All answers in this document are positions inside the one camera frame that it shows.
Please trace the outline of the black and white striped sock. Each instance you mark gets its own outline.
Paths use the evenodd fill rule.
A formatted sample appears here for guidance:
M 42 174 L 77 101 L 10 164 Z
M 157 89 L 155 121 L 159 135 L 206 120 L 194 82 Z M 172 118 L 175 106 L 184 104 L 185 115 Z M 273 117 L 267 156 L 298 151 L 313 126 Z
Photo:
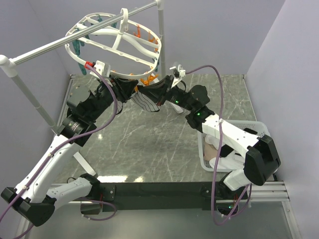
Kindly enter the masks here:
M 123 103 L 121 101 L 117 101 L 117 112 L 116 115 L 119 115 L 123 110 Z

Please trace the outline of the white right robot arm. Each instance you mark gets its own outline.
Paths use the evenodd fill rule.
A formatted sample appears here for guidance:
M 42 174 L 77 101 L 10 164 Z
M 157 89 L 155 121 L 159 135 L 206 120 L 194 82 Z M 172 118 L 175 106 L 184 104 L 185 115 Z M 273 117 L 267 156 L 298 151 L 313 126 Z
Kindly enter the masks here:
M 243 131 L 210 110 L 205 86 L 195 85 L 186 92 L 172 83 L 173 77 L 166 76 L 153 85 L 138 86 L 138 91 L 158 106 L 169 101 L 189 111 L 185 118 L 193 129 L 219 139 L 245 159 L 242 169 L 231 171 L 223 179 L 220 196 L 229 199 L 242 186 L 264 185 L 281 165 L 274 140 L 268 135 L 259 137 Z

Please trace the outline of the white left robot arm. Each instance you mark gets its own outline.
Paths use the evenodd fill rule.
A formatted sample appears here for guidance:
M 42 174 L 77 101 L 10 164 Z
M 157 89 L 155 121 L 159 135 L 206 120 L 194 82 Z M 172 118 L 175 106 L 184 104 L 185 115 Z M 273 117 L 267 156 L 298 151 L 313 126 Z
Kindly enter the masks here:
M 93 133 L 101 130 L 96 119 L 113 106 L 112 122 L 119 112 L 118 103 L 125 103 L 136 92 L 137 80 L 109 77 L 100 81 L 97 89 L 77 86 L 67 100 L 68 112 L 49 149 L 33 170 L 15 187 L 6 187 L 1 197 L 32 225 L 46 223 L 53 213 L 67 203 L 82 197 L 99 198 L 100 181 L 89 173 L 57 188 L 51 184 Z

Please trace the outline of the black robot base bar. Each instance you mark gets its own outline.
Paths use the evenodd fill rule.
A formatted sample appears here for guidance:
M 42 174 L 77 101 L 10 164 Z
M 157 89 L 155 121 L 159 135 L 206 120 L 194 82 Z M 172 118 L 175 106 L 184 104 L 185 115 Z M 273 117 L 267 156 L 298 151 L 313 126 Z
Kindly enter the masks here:
M 211 209 L 212 182 L 101 183 L 81 199 L 101 200 L 118 210 Z

